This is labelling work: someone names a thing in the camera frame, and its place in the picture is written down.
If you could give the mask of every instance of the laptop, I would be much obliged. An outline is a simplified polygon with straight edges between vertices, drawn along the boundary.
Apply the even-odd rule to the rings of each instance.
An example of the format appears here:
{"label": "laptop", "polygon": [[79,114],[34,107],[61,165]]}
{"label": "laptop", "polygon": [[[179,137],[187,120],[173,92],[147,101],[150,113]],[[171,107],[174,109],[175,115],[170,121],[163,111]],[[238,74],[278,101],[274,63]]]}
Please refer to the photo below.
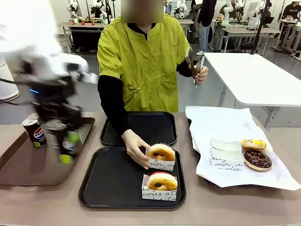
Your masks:
{"label": "laptop", "polygon": [[263,25],[263,27],[269,27],[269,26],[267,26],[267,24],[272,23],[273,20],[274,20],[274,17],[265,17],[264,18],[264,25]]}

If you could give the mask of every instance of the yellow frosted donut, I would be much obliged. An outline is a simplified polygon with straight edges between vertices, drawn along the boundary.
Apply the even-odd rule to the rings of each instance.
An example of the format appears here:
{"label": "yellow frosted donut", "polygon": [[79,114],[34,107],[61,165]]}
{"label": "yellow frosted donut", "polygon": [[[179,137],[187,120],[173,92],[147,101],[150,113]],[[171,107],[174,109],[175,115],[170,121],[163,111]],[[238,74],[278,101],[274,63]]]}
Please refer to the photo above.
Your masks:
{"label": "yellow frosted donut", "polygon": [[267,144],[262,140],[242,140],[240,143],[244,149],[263,150],[267,147]]}

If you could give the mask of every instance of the brown tray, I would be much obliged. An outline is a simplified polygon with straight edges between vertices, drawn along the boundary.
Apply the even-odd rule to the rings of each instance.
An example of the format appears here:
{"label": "brown tray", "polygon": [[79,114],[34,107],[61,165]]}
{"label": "brown tray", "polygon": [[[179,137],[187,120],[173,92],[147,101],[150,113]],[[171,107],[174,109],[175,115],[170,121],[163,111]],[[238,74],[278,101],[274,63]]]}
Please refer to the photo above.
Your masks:
{"label": "brown tray", "polygon": [[[79,134],[82,143],[76,147],[78,154],[95,122],[94,118],[83,118],[84,125]],[[62,164],[58,151],[52,148],[51,136],[43,127],[47,144],[34,148],[28,135],[23,134],[0,157],[0,184],[17,186],[58,185],[64,182],[71,172],[72,164]]]}

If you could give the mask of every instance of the sprinkled donut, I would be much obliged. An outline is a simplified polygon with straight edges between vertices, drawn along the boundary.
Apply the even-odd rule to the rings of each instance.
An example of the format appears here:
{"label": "sprinkled donut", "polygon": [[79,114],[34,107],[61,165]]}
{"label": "sprinkled donut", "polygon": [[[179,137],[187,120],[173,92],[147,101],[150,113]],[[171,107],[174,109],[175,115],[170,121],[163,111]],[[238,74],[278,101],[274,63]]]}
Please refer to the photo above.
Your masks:
{"label": "sprinkled donut", "polygon": [[267,147],[263,140],[242,140],[240,143],[244,149],[264,150]]}
{"label": "sprinkled donut", "polygon": [[254,170],[265,171],[272,166],[271,159],[265,153],[258,150],[246,150],[244,159],[247,166]]}

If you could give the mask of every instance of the hand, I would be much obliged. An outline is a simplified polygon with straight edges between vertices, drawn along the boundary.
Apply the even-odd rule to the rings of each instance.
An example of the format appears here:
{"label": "hand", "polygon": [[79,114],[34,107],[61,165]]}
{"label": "hand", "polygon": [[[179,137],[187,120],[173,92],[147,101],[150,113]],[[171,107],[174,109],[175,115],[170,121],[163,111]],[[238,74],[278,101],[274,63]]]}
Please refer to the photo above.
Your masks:
{"label": "hand", "polygon": [[141,165],[143,168],[148,170],[150,163],[149,157],[144,155],[139,147],[150,147],[147,143],[145,143],[137,134],[135,134],[131,129],[126,130],[122,135],[122,139],[127,147],[127,154],[131,156],[131,158]]}
{"label": "hand", "polygon": [[208,70],[209,69],[206,66],[203,66],[202,70],[197,72],[196,81],[197,81],[198,84],[201,84],[201,83],[203,83],[203,81],[205,81],[205,79],[207,78],[207,75],[208,75]]}

